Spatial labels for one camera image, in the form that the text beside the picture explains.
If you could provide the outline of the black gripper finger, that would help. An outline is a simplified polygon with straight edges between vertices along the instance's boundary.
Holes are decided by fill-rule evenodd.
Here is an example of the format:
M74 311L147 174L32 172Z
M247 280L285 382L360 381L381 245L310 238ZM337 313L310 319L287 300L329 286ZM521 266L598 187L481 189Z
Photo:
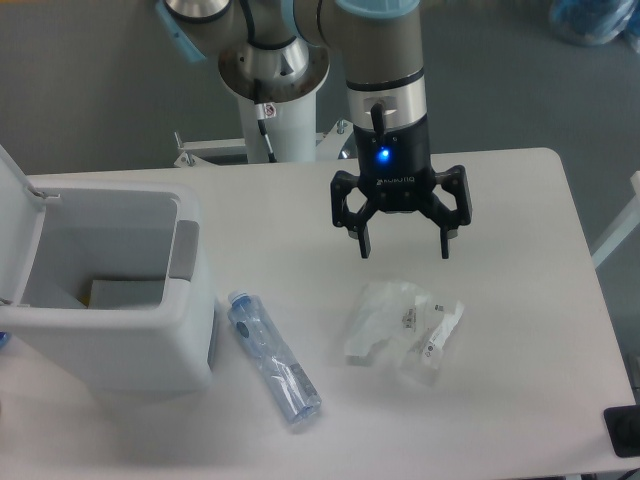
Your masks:
M332 223L337 228L346 228L349 236L358 241L360 255L367 259L371 252L368 221L374 215L374 205L366 200L357 212L351 211L348 197L359 190L359 177L344 170L335 173L330 182Z
M472 202L466 169L455 165L450 169L435 174L435 185L455 200L455 209L449 209L440 198L433 194L432 220L440 229L441 256L450 257L450 241L457 237L461 226L468 226L472 221Z

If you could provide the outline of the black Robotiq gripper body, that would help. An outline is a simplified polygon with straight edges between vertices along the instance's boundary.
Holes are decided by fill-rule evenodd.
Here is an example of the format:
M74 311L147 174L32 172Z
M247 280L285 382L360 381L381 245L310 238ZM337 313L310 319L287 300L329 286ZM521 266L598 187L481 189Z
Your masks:
M435 187L428 118L388 130L382 138L356 126L354 138L360 169L358 188L384 213L413 213Z

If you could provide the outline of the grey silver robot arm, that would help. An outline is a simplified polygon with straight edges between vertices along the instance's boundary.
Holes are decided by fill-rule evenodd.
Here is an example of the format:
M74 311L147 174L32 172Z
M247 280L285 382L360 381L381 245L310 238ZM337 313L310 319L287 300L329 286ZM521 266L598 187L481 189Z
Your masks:
M277 106L325 79L342 58L359 171L330 184L334 226L370 253L378 212L419 212L447 245L470 224L465 169L431 163L420 5L416 1L160 1L174 31L215 56L226 86L245 98L262 136Z

